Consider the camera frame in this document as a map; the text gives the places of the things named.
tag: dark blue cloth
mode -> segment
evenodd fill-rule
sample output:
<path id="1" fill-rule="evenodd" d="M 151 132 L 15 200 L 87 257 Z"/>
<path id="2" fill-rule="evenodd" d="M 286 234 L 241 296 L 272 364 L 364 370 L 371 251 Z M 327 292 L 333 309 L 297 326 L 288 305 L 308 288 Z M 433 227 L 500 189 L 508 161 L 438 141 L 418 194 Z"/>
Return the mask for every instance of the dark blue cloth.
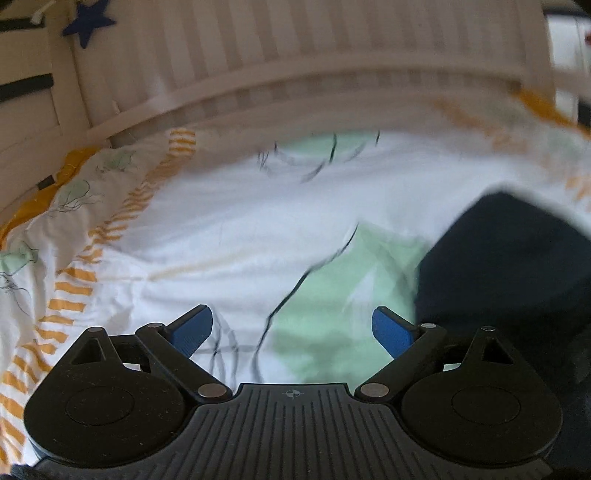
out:
<path id="1" fill-rule="evenodd" d="M 480 199 L 419 265 L 415 309 L 452 335 L 494 325 L 554 391 L 550 462 L 591 468 L 591 241 L 506 193 Z"/>

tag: green pattern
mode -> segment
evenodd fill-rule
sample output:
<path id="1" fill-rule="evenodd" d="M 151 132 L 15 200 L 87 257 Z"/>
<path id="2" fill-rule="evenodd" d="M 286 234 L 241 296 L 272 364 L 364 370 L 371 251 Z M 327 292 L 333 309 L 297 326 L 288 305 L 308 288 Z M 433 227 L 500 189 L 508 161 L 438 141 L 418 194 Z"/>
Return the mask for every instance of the green pattern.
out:
<path id="1" fill-rule="evenodd" d="M 427 252 L 419 239 L 359 225 L 349 248 L 311 272 L 273 317 L 272 349 L 303 383 L 343 382 L 354 390 L 391 361 L 374 339 L 373 310 L 413 320 L 415 272 Z"/>

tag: yellow striped fabric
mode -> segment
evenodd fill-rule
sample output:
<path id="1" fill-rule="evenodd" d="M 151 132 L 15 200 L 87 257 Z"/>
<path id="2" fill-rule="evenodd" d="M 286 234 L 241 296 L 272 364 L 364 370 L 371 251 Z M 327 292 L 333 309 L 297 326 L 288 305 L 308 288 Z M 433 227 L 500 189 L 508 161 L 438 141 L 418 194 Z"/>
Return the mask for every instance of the yellow striped fabric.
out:
<path id="1" fill-rule="evenodd" d="M 194 138 L 194 133 L 191 135 L 185 129 L 171 131 L 170 138 L 179 138 L 179 135 Z M 157 190 L 180 171 L 187 159 L 187 156 L 177 157 L 169 150 L 166 158 L 146 174 L 143 186 L 129 192 L 122 207 L 111 219 L 88 232 L 88 245 L 58 274 L 54 283 L 54 297 L 47 303 L 47 314 L 34 327 L 36 340 L 17 347 L 11 364 L 2 376 L 2 385 L 6 390 L 0 394 L 0 473 L 6 472 L 10 463 L 21 460 L 25 443 L 23 396 L 29 395 L 56 363 L 54 354 L 60 345 L 68 341 L 72 328 L 76 326 L 77 320 L 83 318 L 86 306 L 96 290 L 99 279 L 92 266 L 100 262 L 103 249 L 95 245 L 120 240 L 129 228 L 128 222 L 138 218 L 139 213 L 149 206 Z"/>

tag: white bed sheet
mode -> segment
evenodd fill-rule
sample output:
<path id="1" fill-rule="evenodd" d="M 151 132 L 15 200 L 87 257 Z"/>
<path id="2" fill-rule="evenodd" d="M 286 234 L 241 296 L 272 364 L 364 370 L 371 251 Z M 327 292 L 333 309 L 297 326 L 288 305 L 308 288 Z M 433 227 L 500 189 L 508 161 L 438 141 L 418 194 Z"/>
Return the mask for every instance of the white bed sheet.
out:
<path id="1" fill-rule="evenodd" d="M 193 357 L 201 366 L 232 388 L 260 375 L 299 381 L 265 343 L 255 374 L 255 347 L 269 314 L 360 222 L 433 245 L 481 195 L 506 190 L 591 233 L 591 154 L 575 130 L 543 123 L 512 99 L 400 104 L 389 124 L 399 128 L 379 139 L 377 131 L 343 137 L 332 161 L 330 149 L 311 155 L 305 144 L 235 161 L 227 145 L 256 131 L 191 126 L 92 157 L 48 213 L 8 239 L 24 265 L 0 292 L 4 422 L 24 431 L 21 408 L 44 369 L 86 328 L 131 333 L 201 303 L 219 328 Z M 358 328 L 370 329 L 370 318 Z M 379 367 L 368 365 L 368 376 Z M 2 432 L 14 461 L 22 438 Z M 34 461 L 30 448 L 24 460 Z"/>

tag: circular pad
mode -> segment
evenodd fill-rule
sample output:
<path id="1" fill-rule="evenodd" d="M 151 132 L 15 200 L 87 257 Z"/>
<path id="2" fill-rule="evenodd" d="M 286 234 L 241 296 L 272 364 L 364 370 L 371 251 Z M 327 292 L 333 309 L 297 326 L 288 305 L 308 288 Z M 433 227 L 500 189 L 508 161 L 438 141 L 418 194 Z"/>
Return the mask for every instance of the circular pad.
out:
<path id="1" fill-rule="evenodd" d="M 27 403 L 25 427 L 41 457 L 107 468 L 162 448 L 184 415 L 174 385 L 100 361 L 54 369 Z"/>

